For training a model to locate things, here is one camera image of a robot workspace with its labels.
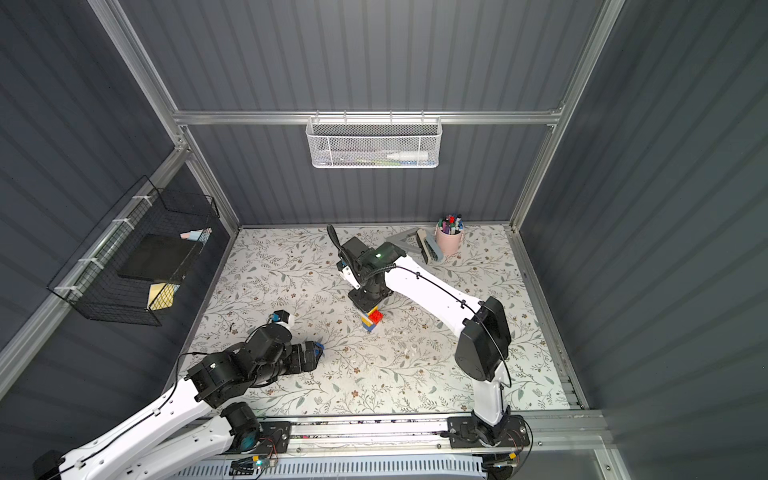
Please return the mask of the pink pen cup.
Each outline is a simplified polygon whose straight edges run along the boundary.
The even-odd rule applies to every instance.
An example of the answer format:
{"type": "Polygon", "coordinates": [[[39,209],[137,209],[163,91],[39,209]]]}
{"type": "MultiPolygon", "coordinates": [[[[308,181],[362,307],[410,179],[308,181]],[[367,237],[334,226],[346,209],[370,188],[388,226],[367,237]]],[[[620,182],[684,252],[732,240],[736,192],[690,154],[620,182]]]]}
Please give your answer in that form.
{"type": "Polygon", "coordinates": [[[444,257],[450,257],[458,253],[462,241],[463,232],[445,233],[439,225],[435,227],[435,239],[444,257]]]}

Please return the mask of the white bottle in basket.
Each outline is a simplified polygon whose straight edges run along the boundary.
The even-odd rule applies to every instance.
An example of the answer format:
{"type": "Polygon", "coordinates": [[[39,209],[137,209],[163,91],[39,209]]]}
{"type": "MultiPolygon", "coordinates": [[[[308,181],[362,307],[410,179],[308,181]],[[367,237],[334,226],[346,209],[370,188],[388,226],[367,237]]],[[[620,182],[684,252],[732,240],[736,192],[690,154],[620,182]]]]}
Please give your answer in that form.
{"type": "Polygon", "coordinates": [[[386,158],[391,161],[397,161],[406,164],[418,164],[429,160],[428,151],[398,151],[388,153],[386,158]]]}

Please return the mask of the black notebook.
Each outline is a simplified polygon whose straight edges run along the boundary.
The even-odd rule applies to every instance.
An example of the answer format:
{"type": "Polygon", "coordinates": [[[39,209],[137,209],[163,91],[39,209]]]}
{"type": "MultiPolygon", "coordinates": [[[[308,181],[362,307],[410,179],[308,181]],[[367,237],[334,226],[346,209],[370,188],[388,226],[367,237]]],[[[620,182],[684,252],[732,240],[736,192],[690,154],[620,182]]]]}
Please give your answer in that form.
{"type": "Polygon", "coordinates": [[[181,284],[202,249],[201,242],[148,234],[121,265],[118,276],[154,283],[181,284]]]}

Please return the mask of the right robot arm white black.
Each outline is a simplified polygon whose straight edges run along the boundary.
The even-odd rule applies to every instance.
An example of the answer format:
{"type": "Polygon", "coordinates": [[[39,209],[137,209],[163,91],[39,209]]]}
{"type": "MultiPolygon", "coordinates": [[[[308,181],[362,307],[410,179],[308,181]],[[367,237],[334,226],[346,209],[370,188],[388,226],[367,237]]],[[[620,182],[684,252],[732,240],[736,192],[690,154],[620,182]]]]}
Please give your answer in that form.
{"type": "Polygon", "coordinates": [[[366,321],[375,325],[379,305],[394,294],[441,321],[457,338],[455,363],[472,380],[473,416],[487,429],[501,425],[509,414],[503,391],[512,383],[506,364],[511,333],[502,303],[448,285],[391,242],[372,248],[357,238],[341,242],[332,225],[326,231],[339,256],[337,269],[352,286],[348,298],[366,321]]]}

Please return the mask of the yellow sticky notes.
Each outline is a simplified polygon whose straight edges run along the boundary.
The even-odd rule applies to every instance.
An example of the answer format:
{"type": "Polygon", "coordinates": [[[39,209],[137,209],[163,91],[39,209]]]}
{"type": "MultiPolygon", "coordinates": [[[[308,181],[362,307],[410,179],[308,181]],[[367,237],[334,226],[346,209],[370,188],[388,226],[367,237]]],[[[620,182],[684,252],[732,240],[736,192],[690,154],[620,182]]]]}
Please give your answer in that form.
{"type": "Polygon", "coordinates": [[[149,287],[147,308],[150,311],[158,311],[173,306],[175,294],[180,288],[179,284],[153,283],[149,287]]]}

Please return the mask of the grey triangle ruler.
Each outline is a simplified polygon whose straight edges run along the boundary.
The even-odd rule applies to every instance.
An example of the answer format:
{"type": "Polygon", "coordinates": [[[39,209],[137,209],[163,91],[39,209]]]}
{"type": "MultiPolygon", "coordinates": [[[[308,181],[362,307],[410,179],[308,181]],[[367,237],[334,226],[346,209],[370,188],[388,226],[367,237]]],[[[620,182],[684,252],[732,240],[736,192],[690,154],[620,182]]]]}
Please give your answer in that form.
{"type": "Polygon", "coordinates": [[[399,246],[404,250],[416,251],[419,249],[418,231],[419,227],[411,228],[396,233],[388,238],[388,241],[399,246]]]}

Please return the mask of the pastel sticky notes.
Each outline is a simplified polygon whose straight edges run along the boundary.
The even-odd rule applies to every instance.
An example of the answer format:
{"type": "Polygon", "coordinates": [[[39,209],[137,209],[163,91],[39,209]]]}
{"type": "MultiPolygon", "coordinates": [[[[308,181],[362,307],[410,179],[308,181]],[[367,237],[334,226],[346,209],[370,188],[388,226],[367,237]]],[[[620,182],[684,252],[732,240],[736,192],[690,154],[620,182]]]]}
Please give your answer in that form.
{"type": "Polygon", "coordinates": [[[180,234],[180,238],[189,241],[206,243],[212,233],[211,228],[191,230],[180,234]]]}

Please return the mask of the long yellow lego brick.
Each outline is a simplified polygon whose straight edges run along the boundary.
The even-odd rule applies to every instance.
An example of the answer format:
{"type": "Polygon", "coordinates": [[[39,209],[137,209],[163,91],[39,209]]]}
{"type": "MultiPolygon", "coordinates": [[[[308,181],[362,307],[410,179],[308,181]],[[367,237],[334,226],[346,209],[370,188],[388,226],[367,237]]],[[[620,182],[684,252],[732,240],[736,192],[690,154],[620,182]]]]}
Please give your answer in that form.
{"type": "Polygon", "coordinates": [[[367,312],[365,314],[365,317],[372,322],[378,322],[382,318],[382,313],[379,311],[378,308],[374,308],[373,310],[367,312]]]}

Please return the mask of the aluminium front rail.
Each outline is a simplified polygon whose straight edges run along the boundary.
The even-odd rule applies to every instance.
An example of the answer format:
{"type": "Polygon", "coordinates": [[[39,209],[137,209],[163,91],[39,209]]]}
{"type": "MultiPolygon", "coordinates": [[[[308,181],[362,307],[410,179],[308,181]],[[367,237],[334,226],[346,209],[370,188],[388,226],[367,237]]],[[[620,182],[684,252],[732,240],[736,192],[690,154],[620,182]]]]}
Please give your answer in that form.
{"type": "Polygon", "coordinates": [[[448,431],[459,413],[388,414],[261,418],[263,430],[278,443],[278,459],[330,456],[389,456],[427,454],[491,454],[511,451],[592,451],[615,446],[598,410],[523,411],[526,425],[495,447],[479,442],[458,448],[448,431]]]}

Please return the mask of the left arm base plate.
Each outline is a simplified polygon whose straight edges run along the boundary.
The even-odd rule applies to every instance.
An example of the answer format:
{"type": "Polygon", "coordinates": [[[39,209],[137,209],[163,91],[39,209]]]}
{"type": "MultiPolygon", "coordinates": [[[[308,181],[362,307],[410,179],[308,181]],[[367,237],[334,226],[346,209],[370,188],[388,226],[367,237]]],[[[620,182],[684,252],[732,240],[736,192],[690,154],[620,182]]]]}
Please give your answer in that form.
{"type": "Polygon", "coordinates": [[[287,421],[268,421],[236,426],[225,455],[282,454],[287,451],[292,424],[287,421]]]}

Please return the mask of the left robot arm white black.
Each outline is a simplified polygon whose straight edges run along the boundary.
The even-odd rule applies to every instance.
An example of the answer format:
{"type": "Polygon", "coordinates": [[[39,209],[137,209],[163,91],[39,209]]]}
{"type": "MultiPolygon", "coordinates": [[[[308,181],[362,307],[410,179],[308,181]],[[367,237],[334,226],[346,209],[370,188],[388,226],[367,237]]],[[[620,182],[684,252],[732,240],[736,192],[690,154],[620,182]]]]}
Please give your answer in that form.
{"type": "Polygon", "coordinates": [[[203,355],[165,393],[93,441],[51,450],[33,464],[38,479],[164,479],[220,453],[276,454],[288,422],[259,424],[242,396],[280,377],[311,372],[321,344],[293,343],[290,315],[271,314],[245,341],[203,355]]]}

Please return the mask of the floral table mat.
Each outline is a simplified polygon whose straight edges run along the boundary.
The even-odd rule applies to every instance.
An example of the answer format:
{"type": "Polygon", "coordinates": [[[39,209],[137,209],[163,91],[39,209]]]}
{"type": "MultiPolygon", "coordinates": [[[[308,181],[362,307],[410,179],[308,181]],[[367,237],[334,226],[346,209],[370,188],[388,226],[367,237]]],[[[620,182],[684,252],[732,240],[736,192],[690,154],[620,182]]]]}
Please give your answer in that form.
{"type": "MultiPolygon", "coordinates": [[[[188,344],[186,365],[244,340],[276,310],[291,315],[296,340],[325,348],[316,370],[284,376],[245,395],[263,416],[453,413],[473,405],[454,360],[455,336],[400,295],[366,330],[348,299],[337,253],[324,228],[239,233],[188,344]]],[[[505,397],[514,410],[569,409],[576,400],[552,359],[502,225],[466,229],[458,252],[431,266],[470,295],[500,300],[512,343],[505,397]]]]}

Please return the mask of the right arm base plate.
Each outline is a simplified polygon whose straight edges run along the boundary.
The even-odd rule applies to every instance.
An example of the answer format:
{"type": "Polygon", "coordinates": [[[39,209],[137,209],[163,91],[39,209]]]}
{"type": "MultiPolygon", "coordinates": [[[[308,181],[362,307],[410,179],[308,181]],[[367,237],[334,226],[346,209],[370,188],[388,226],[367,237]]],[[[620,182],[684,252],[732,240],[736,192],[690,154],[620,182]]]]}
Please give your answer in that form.
{"type": "Polygon", "coordinates": [[[472,415],[448,417],[447,429],[440,436],[447,438],[452,448],[522,449],[531,445],[530,432],[520,415],[505,415],[495,426],[472,415]]]}

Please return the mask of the red lego brick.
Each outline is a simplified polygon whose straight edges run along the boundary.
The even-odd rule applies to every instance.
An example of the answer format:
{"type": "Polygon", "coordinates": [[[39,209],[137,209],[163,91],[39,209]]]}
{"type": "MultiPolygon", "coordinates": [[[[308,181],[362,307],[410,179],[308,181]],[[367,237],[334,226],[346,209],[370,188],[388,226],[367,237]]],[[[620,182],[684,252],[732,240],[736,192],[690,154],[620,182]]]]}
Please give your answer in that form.
{"type": "Polygon", "coordinates": [[[367,314],[367,319],[368,319],[369,323],[372,324],[372,325],[378,325],[380,323],[380,321],[382,320],[382,318],[383,318],[383,314],[378,309],[371,310],[367,314]]]}

